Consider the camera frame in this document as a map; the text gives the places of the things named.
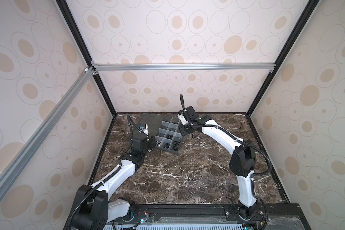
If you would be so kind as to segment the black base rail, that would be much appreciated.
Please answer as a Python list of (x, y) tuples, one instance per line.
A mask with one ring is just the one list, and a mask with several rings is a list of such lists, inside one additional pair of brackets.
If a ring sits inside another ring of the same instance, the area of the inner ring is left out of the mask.
[(108, 215), (105, 208), (87, 205), (69, 230), (309, 230), (299, 204), (260, 205), (243, 220), (233, 204), (119, 204)]

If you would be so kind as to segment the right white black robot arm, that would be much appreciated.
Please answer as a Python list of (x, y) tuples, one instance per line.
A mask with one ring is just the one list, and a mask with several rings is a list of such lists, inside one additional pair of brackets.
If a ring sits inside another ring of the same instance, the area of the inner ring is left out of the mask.
[[(253, 145), (250, 140), (243, 140), (220, 126), (207, 115), (189, 114), (188, 110), (178, 112), (183, 135), (195, 131), (201, 132), (222, 145), (230, 154), (229, 168), (236, 175), (239, 187), (237, 212), (241, 219), (250, 220), (259, 210), (260, 198), (255, 195), (254, 177), (267, 175), (272, 171), (272, 163), (268, 156)], [(264, 172), (255, 172), (256, 153), (260, 153), (266, 164)]]

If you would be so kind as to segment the clear compartment organizer box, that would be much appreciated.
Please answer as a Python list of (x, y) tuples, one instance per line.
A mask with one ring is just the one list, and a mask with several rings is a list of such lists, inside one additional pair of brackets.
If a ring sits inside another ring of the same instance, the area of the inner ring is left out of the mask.
[(136, 121), (130, 119), (133, 135), (140, 133), (140, 126), (148, 124), (149, 136), (155, 136), (155, 148), (178, 154), (183, 143), (180, 133), (180, 120), (171, 114), (142, 114)]

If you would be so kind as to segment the pile of black screws nuts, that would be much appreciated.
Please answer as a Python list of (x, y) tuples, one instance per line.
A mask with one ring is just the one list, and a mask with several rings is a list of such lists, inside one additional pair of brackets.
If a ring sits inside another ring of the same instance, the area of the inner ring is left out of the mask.
[(201, 145), (201, 146), (205, 146), (206, 145), (206, 142), (202, 138), (197, 137), (197, 140), (199, 142), (199, 145)]

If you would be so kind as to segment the diagonal aluminium frame bar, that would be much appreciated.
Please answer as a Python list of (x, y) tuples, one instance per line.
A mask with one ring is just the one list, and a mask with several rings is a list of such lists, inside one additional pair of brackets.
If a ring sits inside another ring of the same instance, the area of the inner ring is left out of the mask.
[(73, 102), (83, 85), (90, 77), (92, 77), (94, 70), (94, 67), (88, 67), (87, 71), (82, 73), (82, 75), (74, 82), (72, 87), (50, 112), (45, 121), (33, 133), (28, 142), (23, 145), (18, 154), (5, 168), (0, 176), (0, 202), (39, 149), (40, 145), (44, 142), (50, 131), (65, 113), (65, 110)]

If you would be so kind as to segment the horizontal aluminium frame bar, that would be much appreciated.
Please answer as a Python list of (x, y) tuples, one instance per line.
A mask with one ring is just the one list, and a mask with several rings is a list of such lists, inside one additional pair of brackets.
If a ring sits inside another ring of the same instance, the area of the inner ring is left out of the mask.
[(273, 70), (275, 63), (98, 64), (96, 71)]

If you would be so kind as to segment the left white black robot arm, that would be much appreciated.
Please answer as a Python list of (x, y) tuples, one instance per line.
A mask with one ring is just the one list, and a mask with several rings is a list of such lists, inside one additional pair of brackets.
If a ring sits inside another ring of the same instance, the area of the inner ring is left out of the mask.
[(113, 193), (143, 165), (148, 150), (156, 146), (155, 136), (138, 133), (131, 138), (118, 165), (94, 184), (82, 185), (76, 192), (64, 229), (102, 230), (120, 217), (133, 218), (132, 203), (118, 199), (109, 202)]

